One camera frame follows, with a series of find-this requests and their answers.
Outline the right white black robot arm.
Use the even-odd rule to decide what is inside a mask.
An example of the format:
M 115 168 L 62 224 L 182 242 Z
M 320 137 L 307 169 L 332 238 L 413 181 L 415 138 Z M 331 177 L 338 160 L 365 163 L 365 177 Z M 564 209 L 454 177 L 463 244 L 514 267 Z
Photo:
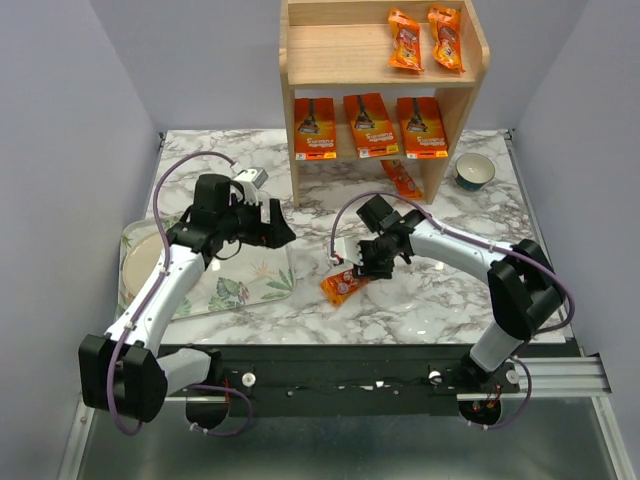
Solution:
M 489 290 L 493 321 L 460 362 L 460 379 L 480 392 L 496 380 L 496 371 L 532 338 L 548 329 L 546 321 L 563 305 L 567 318 L 575 300 L 551 267 L 538 243 L 492 243 L 447 226 L 415 207 L 396 211 L 380 194 L 367 200 L 357 215 L 372 240 L 357 243 L 354 275 L 369 280 L 390 279 L 396 258 L 441 261 L 483 282 Z

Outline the wooden two-tier shelf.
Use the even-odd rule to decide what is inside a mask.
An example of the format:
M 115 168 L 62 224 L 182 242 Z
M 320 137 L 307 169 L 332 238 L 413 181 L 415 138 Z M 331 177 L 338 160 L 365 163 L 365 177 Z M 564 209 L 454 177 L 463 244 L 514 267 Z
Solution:
M 411 90 L 435 93 L 448 151 L 456 146 L 489 70 L 491 53 L 470 1 L 450 1 L 461 13 L 464 72 L 454 74 L 431 56 L 433 39 L 421 36 L 425 70 L 412 73 L 387 63 L 392 52 L 388 12 L 397 7 L 428 28 L 428 1 L 283 1 L 280 4 L 279 68 L 287 141 L 294 141 L 294 101 L 305 91 L 335 93 Z

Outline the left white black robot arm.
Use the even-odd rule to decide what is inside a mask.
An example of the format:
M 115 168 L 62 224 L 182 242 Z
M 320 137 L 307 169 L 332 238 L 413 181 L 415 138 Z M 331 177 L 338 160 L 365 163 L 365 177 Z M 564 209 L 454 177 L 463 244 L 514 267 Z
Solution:
M 161 356 L 161 340 L 187 292 L 225 245 L 279 249 L 295 240 L 279 200 L 260 192 L 267 178 L 262 168 L 233 178 L 198 178 L 192 204 L 159 231 L 164 250 L 139 294 L 104 334 L 88 335 L 79 346 L 86 406 L 148 423 L 167 395 L 190 386 L 209 395 L 220 387 L 218 352 L 184 346 Z

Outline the orange razor box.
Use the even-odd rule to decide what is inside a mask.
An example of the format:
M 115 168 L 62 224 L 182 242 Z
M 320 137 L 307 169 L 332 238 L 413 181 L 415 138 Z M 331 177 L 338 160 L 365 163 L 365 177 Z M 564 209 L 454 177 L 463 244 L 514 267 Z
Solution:
M 297 161 L 336 159 L 333 99 L 296 98 L 294 107 L 294 158 Z
M 400 97 L 396 101 L 396 113 L 408 159 L 448 156 L 447 137 L 434 97 Z
M 343 106 L 359 159 L 400 153 L 398 136 L 380 93 L 344 96 Z

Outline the orange razor pouch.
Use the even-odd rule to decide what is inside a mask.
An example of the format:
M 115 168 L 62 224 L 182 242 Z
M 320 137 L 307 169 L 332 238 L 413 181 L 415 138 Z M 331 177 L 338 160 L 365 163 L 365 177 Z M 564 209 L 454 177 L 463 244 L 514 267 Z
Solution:
M 388 65 L 423 72 L 419 24 L 398 8 L 389 11 L 388 23 L 394 42 Z
M 461 12 L 454 8 L 433 5 L 428 11 L 428 22 L 434 39 L 434 60 L 449 71 L 464 73 L 461 55 Z
M 338 307 L 369 283 L 369 279 L 356 277 L 350 269 L 327 277 L 321 282 L 320 287 L 329 303 Z
M 410 200 L 424 198 L 422 191 L 400 160 L 381 160 L 380 164 L 401 196 Z

